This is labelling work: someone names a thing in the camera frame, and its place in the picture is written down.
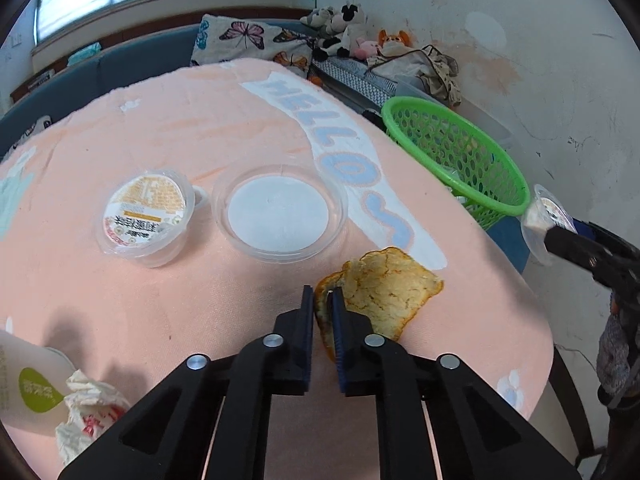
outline butterfly blanket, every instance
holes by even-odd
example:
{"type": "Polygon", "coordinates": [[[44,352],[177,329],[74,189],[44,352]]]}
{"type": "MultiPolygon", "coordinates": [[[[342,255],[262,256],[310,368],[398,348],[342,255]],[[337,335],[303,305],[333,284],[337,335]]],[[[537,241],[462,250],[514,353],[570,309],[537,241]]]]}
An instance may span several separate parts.
{"type": "Polygon", "coordinates": [[[255,57],[275,61],[306,78],[313,38],[262,22],[205,14],[191,55],[192,65],[255,57]]]}

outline metal screw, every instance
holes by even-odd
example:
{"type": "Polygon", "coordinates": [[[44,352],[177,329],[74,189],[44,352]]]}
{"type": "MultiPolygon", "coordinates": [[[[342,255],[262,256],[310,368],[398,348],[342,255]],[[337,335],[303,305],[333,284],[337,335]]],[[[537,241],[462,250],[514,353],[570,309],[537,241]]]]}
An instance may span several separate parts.
{"type": "Polygon", "coordinates": [[[262,344],[269,348],[277,348],[284,343],[284,338],[280,334],[269,334],[264,336],[262,344]]]}
{"type": "Polygon", "coordinates": [[[455,370],[460,366],[460,359],[452,354],[443,355],[440,358],[440,366],[446,368],[447,370],[455,370]]]}
{"type": "Polygon", "coordinates": [[[191,370],[200,370],[207,365],[207,358],[204,355],[196,354],[187,359],[187,366],[191,370]]]}
{"type": "Polygon", "coordinates": [[[382,346],[384,343],[385,338],[380,334],[369,334],[364,338],[364,344],[367,346],[382,346]]]}

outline green label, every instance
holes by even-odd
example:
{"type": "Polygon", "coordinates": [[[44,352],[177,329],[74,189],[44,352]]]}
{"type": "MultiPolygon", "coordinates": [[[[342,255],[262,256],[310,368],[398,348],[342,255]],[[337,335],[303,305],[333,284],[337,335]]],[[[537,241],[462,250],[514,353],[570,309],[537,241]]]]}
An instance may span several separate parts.
{"type": "Polygon", "coordinates": [[[60,392],[33,368],[24,368],[20,372],[18,387],[22,400],[32,412],[48,412],[64,399],[60,392]]]}

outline white bottle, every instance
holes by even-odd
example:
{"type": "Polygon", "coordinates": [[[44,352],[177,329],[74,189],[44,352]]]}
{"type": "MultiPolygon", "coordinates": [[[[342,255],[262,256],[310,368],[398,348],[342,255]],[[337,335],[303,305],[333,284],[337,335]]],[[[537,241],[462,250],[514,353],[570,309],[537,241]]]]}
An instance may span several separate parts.
{"type": "Polygon", "coordinates": [[[66,422],[66,380],[76,369],[58,350],[0,330],[0,420],[6,426],[49,436],[66,422]]]}

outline pink tablecloth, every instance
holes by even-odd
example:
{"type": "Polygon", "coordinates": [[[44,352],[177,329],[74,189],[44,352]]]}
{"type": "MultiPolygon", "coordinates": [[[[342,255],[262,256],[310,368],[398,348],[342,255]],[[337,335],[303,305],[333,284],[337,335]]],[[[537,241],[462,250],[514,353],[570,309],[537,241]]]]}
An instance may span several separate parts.
{"type": "MultiPolygon", "coordinates": [[[[185,68],[113,91],[19,148],[0,168],[7,174],[25,191],[0,231],[0,318],[132,401],[194,352],[238,352],[299,305],[305,283],[390,244],[445,281],[402,334],[409,352],[455,352],[525,417],[545,386],[550,330],[500,249],[383,132],[275,64],[185,68]],[[267,148],[314,158],[347,185],[350,219],[320,256],[290,266],[251,260],[207,208],[168,266],[100,252],[97,216],[127,178],[172,168],[210,190],[233,160],[267,148]]],[[[55,478],[53,439],[10,431],[42,479],[55,478]]],[[[274,399],[266,478],[377,479],[376,441],[373,399],[340,395],[316,333],[310,393],[274,399]]]]}

